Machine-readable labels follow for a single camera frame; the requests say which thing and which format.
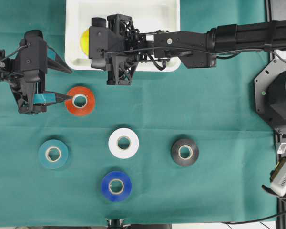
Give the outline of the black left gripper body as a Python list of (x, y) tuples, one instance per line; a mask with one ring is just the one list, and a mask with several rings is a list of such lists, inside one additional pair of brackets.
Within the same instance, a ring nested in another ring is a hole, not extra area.
[(27, 46), (21, 40), (20, 46), (11, 54), (5, 55), (0, 49), (0, 82), (6, 82), (15, 98), (20, 114), (37, 115), (46, 112), (46, 105), (34, 104), (34, 95), (43, 93), (45, 74), (41, 70), (21, 71), (19, 53)]

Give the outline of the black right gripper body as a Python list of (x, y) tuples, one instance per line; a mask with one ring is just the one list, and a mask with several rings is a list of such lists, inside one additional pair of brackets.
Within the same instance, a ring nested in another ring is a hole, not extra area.
[(148, 33), (134, 27), (132, 17), (115, 14), (107, 17), (109, 45), (106, 48), (108, 85), (130, 85), (140, 62), (153, 54), (153, 41)]

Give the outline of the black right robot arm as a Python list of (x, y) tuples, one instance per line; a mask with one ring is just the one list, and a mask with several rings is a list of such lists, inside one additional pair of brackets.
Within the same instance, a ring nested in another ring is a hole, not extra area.
[(158, 30), (141, 33), (132, 19), (120, 14), (107, 18), (106, 59), (108, 85), (130, 85), (139, 63), (151, 62), (158, 70), (174, 57), (188, 68), (212, 68), (217, 59), (242, 52), (286, 51), (286, 20), (245, 25), (222, 25), (206, 33)]

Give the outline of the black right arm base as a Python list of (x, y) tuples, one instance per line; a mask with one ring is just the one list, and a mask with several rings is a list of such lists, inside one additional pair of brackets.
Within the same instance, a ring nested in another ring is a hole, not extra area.
[(254, 79), (255, 110), (277, 133), (286, 135), (286, 64), (273, 59)]

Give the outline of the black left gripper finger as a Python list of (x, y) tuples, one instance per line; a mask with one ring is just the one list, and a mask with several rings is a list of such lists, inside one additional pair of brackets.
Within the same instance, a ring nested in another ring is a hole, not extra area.
[(72, 69), (50, 46), (47, 47), (47, 65), (48, 68), (53, 70), (57, 70), (64, 73), (72, 73)]
[(56, 92), (45, 92), (34, 95), (35, 104), (55, 104), (71, 100), (72, 96)]

